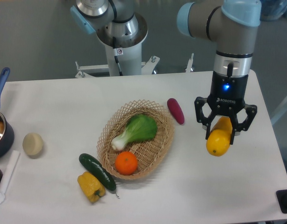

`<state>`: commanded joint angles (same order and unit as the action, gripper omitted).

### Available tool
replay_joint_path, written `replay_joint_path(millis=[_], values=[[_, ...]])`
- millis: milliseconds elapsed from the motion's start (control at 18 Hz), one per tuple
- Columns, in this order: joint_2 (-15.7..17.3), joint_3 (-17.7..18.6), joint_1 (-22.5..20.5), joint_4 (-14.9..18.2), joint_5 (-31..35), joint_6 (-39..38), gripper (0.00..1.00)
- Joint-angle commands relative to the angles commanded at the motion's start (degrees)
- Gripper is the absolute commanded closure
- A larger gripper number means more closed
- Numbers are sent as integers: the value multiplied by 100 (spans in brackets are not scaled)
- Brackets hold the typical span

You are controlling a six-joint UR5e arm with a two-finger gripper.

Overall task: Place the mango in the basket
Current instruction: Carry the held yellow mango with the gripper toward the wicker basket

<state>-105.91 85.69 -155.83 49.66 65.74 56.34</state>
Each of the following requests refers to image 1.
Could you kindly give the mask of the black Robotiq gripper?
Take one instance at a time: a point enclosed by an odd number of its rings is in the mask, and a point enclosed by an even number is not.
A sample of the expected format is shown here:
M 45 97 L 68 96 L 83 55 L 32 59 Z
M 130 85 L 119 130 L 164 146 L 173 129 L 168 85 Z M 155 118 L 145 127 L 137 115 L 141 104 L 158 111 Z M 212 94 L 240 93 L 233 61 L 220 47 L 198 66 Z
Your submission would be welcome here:
M 245 104 L 244 96 L 247 81 L 248 75 L 228 77 L 216 72 L 213 73 L 208 98 L 197 97 L 194 101 L 196 120 L 206 130 L 206 140 L 210 136 L 212 121 L 217 115 L 230 118 L 232 124 L 230 145 L 233 144 L 234 137 L 239 135 L 241 131 L 248 131 L 257 114 L 257 106 Z M 211 109 L 207 117 L 203 112 L 205 104 L 208 104 Z M 242 123 L 239 123 L 237 113 L 242 109 L 245 110 L 246 118 Z

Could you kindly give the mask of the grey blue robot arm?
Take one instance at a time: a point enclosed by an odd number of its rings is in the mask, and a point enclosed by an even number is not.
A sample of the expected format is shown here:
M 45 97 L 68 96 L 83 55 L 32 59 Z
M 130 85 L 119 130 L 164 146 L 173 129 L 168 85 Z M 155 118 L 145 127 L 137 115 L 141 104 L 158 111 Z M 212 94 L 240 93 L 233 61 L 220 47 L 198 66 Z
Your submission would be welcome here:
M 96 33 L 104 44 L 111 76 L 141 75 L 142 42 L 148 28 L 131 0 L 78 0 L 70 9 L 77 25 Z M 230 118 L 234 138 L 247 131 L 257 107 L 244 95 L 250 71 L 261 2 L 258 0 L 203 0 L 184 4 L 177 15 L 180 33 L 216 43 L 210 94 L 197 97 L 196 118 L 210 134 L 216 116 Z

